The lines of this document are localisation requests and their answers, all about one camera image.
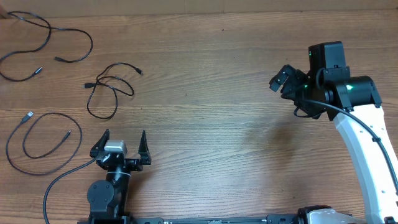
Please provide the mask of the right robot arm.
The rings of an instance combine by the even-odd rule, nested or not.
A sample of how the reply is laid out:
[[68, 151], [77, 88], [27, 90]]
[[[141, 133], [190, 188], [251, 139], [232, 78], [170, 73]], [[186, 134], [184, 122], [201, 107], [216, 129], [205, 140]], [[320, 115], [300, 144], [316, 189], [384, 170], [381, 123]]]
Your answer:
[[369, 76], [351, 76], [340, 41], [312, 45], [308, 56], [307, 73], [284, 65], [271, 78], [270, 88], [293, 101], [304, 118], [326, 113], [334, 122], [359, 180], [365, 218], [315, 205], [300, 208], [292, 223], [397, 223], [397, 157], [376, 84]]

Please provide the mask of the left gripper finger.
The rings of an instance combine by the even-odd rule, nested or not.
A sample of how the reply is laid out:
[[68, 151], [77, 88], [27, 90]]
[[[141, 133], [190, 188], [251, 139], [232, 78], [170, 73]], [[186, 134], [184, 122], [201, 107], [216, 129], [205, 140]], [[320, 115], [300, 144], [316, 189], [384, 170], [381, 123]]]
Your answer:
[[104, 151], [104, 147], [109, 140], [109, 129], [106, 129], [104, 134], [96, 142], [96, 144], [90, 149], [90, 157], [96, 158], [101, 151]]
[[152, 158], [150, 156], [149, 148], [147, 145], [147, 137], [145, 130], [142, 131], [138, 153], [140, 155], [140, 160], [142, 165], [151, 165]]

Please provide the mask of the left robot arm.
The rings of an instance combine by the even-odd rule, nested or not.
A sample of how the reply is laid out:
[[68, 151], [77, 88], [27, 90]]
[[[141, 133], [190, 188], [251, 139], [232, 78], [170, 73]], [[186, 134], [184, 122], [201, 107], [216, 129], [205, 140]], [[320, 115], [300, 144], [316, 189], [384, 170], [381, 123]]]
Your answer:
[[107, 129], [91, 148], [90, 157], [106, 171], [104, 180], [90, 185], [87, 200], [90, 203], [89, 223], [135, 223], [125, 211], [132, 172], [140, 172], [152, 159], [147, 146], [146, 132], [142, 132], [138, 159], [127, 158], [123, 140], [111, 140]]

